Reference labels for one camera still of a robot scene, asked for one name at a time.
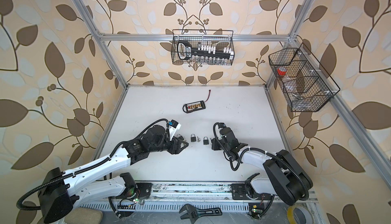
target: wire basket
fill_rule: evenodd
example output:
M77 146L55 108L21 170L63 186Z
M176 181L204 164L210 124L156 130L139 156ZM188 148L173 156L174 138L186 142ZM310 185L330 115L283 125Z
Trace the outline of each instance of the wire basket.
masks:
M302 44L298 49L286 48L269 55L270 67L292 112L317 112L340 91L319 60L316 59L320 68L311 65L305 56L307 51ZM330 88L319 72L330 78L337 89Z
M173 30L171 57L174 65L232 65L235 51L233 31Z

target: white tabletop surface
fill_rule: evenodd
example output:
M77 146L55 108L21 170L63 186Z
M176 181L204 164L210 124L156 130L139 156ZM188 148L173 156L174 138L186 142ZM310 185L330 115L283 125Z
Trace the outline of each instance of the white tabletop surface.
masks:
M206 109L190 114L182 111L185 103L206 100L209 89L212 91ZM135 86L129 88L101 156L161 118L182 124L177 133L186 138L189 146L176 155L166 151L150 153L147 159L114 172L114 176L129 172L136 181L244 181L254 173L267 176L248 164L232 171L223 151L213 151L211 144L203 145L204 136L213 138L215 122L224 122L241 143L269 152L284 149L263 87ZM190 142L192 133L201 141Z

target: yellow tape roll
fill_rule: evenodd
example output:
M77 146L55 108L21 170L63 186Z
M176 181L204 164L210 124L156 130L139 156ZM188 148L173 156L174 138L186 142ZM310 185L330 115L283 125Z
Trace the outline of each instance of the yellow tape roll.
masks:
M287 217L288 217L288 221L290 224L298 224L294 217L293 217L293 211L295 209L299 209L301 210L301 212L304 214L304 217L305 217L305 224L314 224L314 218L313 216L311 215L311 212L304 206L301 206L301 205L293 205L293 206L290 206L288 208L288 211L287 211Z

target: red wire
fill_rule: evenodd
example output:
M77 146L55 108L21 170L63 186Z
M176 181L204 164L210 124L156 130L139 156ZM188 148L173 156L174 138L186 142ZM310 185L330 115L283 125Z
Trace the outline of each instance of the red wire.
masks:
M209 99L209 96L210 96L210 89L209 89L208 98L207 98L207 99L206 99L204 102L208 101L208 99Z

